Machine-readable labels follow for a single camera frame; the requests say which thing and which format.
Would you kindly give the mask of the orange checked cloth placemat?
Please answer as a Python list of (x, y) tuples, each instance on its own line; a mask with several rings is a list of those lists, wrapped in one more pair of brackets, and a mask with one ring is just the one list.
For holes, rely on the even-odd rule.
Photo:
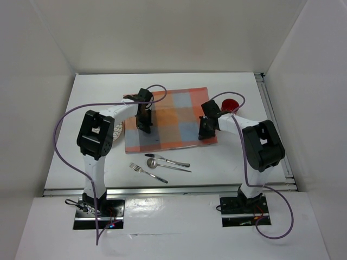
[(136, 118), (124, 122), (125, 153), (152, 153), (163, 150), (216, 144), (217, 138), (199, 140), (201, 105), (209, 100), (206, 87), (169, 90), (164, 100), (151, 106), (151, 133), (136, 127)]

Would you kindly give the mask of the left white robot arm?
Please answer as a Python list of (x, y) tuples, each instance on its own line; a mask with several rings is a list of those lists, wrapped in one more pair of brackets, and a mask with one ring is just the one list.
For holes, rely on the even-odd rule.
[(125, 96), (120, 105), (103, 112), (88, 110), (84, 116), (77, 138), (88, 175), (82, 201), (95, 216), (101, 216), (107, 210), (105, 159), (112, 148), (114, 127), (134, 116), (136, 128), (151, 133), (151, 108), (147, 104), (150, 101), (153, 101), (153, 94), (142, 88), (136, 95)]

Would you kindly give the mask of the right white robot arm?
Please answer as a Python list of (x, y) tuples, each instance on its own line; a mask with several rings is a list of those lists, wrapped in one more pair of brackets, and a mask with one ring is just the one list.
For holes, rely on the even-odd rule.
[(210, 139), (216, 131), (240, 137), (245, 180), (237, 196), (220, 203), (223, 213), (249, 212), (259, 203), (269, 174), (285, 157), (285, 149), (271, 120), (253, 121), (222, 111), (214, 100), (201, 105), (198, 138)]

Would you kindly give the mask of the red mug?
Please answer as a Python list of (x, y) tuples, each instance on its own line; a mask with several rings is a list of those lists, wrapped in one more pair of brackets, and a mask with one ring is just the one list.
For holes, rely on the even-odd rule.
[(239, 103), (234, 99), (225, 99), (221, 105), (221, 111), (236, 113), (239, 108)]

